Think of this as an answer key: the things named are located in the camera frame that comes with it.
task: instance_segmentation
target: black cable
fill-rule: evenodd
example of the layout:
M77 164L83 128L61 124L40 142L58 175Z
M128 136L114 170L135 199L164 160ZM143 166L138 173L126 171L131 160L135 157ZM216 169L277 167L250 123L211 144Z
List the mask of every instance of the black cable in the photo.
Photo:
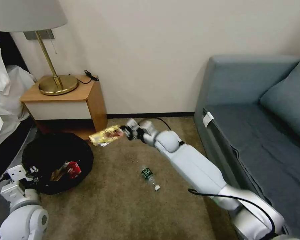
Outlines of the black cable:
M251 202L251 201L249 201L247 199L239 198L239 197L234 197L234 196L228 196L228 195L198 193L195 189L191 189L191 188L188 189L188 192L192 193L194 195L198 195L198 196L227 197L227 198L233 198L233 199L236 199L236 200L241 200L241 201L245 201L247 203L250 203L253 206L255 206L258 209L260 209L267 216L267 218L269 219L269 221L271 223L271 231L268 234L266 234L263 238L261 238L261 240L268 240L268 239L272 239L272 238L278 236L278 234L275 233L276 227L275 227L274 222L273 222L272 218L270 217L270 215L265 210L263 210L260 206L258 206L257 204L255 204L255 203L253 203L253 202Z
M0 183L3 181L3 180L9 180L10 179L10 176L8 173L5 173L1 176L0 178Z
M140 123L142 123L142 122L144 122L144 121L146 121L146 120L148 120L148 119L158 119L158 120L160 120L160 121L163 122L163 123L169 128L169 130L171 131L171 127L170 127L164 120L162 120L161 118L156 118L156 117L153 117L153 118L144 118L144 119L142 119L140 122L138 122L138 125L140 125Z
M90 81L89 82L82 82L81 80L79 80L78 78L76 78L79 82L83 83L83 84L88 84L90 83L92 80L98 82L99 78L92 76L91 72L89 72L88 70L84 70L84 73L86 74L86 76L90 77Z

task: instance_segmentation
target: beige carpet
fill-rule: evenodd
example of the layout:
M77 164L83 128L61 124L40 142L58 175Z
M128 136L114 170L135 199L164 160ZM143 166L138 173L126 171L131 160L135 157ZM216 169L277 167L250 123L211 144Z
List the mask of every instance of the beige carpet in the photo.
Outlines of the beige carpet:
M192 118L164 120L204 153ZM109 126L126 121L111 119ZM165 129L160 121L153 122ZM42 196L50 215L44 239L237 239L227 212L209 198L188 193L187 182L156 149L122 138L92 150L93 169L79 186ZM155 174L158 192L142 179L143 164Z

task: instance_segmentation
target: green bottle label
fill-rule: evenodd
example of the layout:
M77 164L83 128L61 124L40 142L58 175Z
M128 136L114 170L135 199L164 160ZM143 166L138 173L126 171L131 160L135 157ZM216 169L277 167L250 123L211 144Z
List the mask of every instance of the green bottle label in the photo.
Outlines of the green bottle label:
M142 170L141 174L144 177L144 179L148 179L153 173L149 168L145 168Z

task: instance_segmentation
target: lamp shade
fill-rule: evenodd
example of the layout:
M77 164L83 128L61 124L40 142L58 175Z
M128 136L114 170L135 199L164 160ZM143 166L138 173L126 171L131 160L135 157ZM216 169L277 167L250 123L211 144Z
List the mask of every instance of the lamp shade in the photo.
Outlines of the lamp shade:
M58 0L0 0L0 31L26 32L60 27L67 18Z

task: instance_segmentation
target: table lamp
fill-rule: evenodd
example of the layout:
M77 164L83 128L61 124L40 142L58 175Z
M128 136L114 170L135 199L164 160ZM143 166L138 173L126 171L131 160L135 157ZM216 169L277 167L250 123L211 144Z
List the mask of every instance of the table lamp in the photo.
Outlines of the table lamp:
M0 31L35 31L44 56L51 69L51 77L39 84L45 95L60 95L78 86L77 78L68 75L58 76L38 31L63 26L67 23L58 0L0 0Z

